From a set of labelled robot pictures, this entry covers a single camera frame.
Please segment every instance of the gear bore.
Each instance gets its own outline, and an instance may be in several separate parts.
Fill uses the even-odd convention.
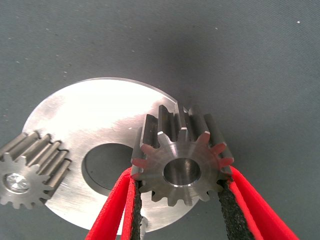
[[[174,112],[164,105],[158,118],[147,114],[137,134],[131,163],[133,179],[142,181],[140,192],[152,191],[152,201],[167,198],[169,206],[193,198],[208,201],[208,191],[221,192],[217,183],[232,174],[234,158],[210,114],[197,106],[188,112],[177,103]]]
[[[12,202],[15,209],[32,209],[52,197],[71,161],[61,142],[51,143],[47,134],[21,133],[0,149],[0,203]]]

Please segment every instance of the metal gear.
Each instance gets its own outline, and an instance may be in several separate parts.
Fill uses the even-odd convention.
[[[152,191],[152,201],[167,197],[169,206],[194,198],[208,201],[208,191],[223,190],[218,180],[232,174],[234,158],[210,114],[197,106],[188,112],[177,103],[174,112],[164,105],[158,118],[147,114],[132,153],[133,179],[142,181],[140,192]]]
[[[12,202],[15,209],[43,205],[60,185],[71,161],[59,141],[47,134],[21,133],[0,148],[0,203]]]

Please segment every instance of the spur gear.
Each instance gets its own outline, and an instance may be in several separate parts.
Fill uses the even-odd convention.
[[[210,114],[197,106],[188,112],[176,103],[174,112],[164,105],[158,118],[147,114],[132,153],[133,179],[142,181],[140,192],[152,191],[154,202],[167,197],[169,206],[194,198],[208,201],[208,191],[221,192],[219,180],[232,174],[234,158]]]
[[[68,171],[71,161],[59,141],[47,134],[21,133],[0,148],[0,203],[12,202],[15,209],[32,209],[52,197]]]

